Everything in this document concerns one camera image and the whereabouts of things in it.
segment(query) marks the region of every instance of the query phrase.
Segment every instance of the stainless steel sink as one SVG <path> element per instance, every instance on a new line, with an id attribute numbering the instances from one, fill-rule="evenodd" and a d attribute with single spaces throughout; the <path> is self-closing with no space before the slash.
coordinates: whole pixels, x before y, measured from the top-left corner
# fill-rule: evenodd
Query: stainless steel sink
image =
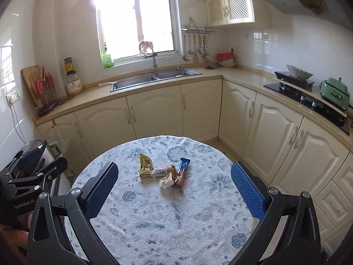
<path id="1" fill-rule="evenodd" d="M 162 70 L 158 72 L 158 75 L 155 75 L 154 73 L 148 73 L 148 74 L 143 74 L 136 77 L 118 80 L 115 84 L 112 85 L 111 92 L 126 89 L 127 87 L 153 83 L 154 81 L 158 81 L 158 80 L 191 77 L 191 76 L 197 76 L 197 75 L 201 75 L 201 74 L 194 72 L 192 70 L 186 70 L 186 69 L 177 67 L 176 69 L 172 69 L 172 70 Z"/>

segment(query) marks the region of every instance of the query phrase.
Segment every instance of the green bottle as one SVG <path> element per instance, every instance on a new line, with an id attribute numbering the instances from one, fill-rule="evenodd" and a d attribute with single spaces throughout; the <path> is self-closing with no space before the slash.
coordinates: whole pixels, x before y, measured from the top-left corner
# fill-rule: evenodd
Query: green bottle
<path id="1" fill-rule="evenodd" d="M 104 51 L 102 52 L 102 62 L 103 62 L 103 67 L 105 69 L 111 68 L 114 66 L 112 56 L 110 54 L 107 54 L 107 44 L 104 44 Z"/>

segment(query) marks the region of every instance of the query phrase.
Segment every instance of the green appliance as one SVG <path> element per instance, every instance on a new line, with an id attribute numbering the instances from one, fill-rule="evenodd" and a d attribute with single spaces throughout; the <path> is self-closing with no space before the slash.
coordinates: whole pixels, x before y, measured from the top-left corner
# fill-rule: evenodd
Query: green appliance
<path id="1" fill-rule="evenodd" d="M 347 86 L 342 83 L 341 80 L 342 78 L 338 77 L 338 80 L 329 78 L 322 81 L 320 84 L 320 94 L 322 98 L 338 108 L 347 110 L 351 94 L 349 93 Z"/>

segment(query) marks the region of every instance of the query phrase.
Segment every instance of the white bowl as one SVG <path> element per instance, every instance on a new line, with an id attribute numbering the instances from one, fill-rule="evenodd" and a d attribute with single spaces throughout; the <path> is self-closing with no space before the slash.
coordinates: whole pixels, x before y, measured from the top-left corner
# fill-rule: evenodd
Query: white bowl
<path id="1" fill-rule="evenodd" d="M 233 59 L 231 60 L 223 60 L 223 61 L 218 61 L 218 63 L 225 68 L 232 68 L 236 65 L 236 63 L 233 62 Z"/>
<path id="2" fill-rule="evenodd" d="M 310 78 L 313 75 L 312 73 L 306 72 L 300 68 L 293 67 L 288 64 L 286 64 L 286 67 L 292 76 L 295 76 L 295 77 L 298 77 L 298 78 L 301 78 L 304 80 L 307 80 L 308 78 Z"/>

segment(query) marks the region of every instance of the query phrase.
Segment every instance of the round table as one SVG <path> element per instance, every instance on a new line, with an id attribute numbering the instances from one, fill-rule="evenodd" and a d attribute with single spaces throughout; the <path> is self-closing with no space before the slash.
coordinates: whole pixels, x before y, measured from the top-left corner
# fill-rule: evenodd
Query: round table
<path id="1" fill-rule="evenodd" d="M 160 189 L 158 178 L 140 178 L 141 153 L 154 167 L 190 159 L 183 187 Z M 109 161 L 119 178 L 91 224 L 121 265 L 227 265 L 251 235 L 253 218 L 232 182 L 232 162 L 217 149 L 186 137 L 134 140 L 97 157 L 72 188 Z M 67 218 L 65 225 L 85 258 Z"/>

